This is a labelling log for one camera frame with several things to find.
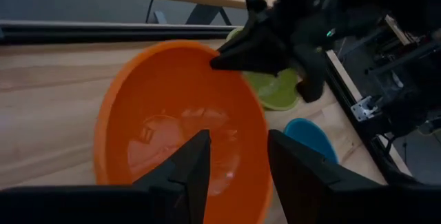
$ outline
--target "green bowl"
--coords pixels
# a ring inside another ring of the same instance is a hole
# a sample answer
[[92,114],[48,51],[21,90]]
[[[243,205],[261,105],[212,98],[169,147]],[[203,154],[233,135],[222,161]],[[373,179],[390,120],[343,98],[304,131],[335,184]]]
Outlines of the green bowl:
[[[242,28],[231,31],[227,41],[237,35]],[[260,104],[270,110],[290,110],[297,103],[297,74],[289,68],[278,73],[275,77],[270,74],[243,72],[254,92],[258,95]]]

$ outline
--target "wire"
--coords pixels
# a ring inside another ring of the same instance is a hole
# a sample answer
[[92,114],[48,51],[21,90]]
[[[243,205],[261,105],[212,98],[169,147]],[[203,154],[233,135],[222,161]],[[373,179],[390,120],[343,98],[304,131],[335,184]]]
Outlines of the wire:
[[389,139],[384,134],[379,134],[379,136],[382,136],[383,138],[385,138],[387,140],[387,146],[386,146],[386,150],[384,152],[386,154],[389,154],[391,152],[391,149],[392,149],[392,143],[397,139],[397,137],[395,136],[392,139]]
[[438,141],[439,144],[441,144],[440,138],[438,138],[438,136],[433,135],[435,137],[435,139]]
[[150,0],[149,8],[147,9],[147,17],[145,18],[145,22],[149,23],[150,12],[152,11],[153,0]]
[[340,46],[340,50],[338,51],[337,58],[340,58],[340,53],[342,52],[343,46],[345,45],[346,38],[347,38],[347,37],[345,37],[345,39],[344,39],[343,42],[342,42],[342,45]]
[[345,65],[345,62],[346,62],[346,56],[343,56],[343,58],[342,58],[342,65]]
[[402,147],[404,148],[404,163],[407,166],[407,137],[404,138],[404,143],[402,144]]
[[411,43],[415,42],[415,39],[408,32],[404,32],[404,35]]

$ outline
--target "blue plate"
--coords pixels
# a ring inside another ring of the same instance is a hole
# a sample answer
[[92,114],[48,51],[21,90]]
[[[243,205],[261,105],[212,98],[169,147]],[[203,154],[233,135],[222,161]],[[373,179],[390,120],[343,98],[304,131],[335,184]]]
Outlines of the blue plate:
[[337,154],[326,134],[312,121],[297,118],[288,123],[283,133],[295,141],[321,153],[326,159],[338,163]]

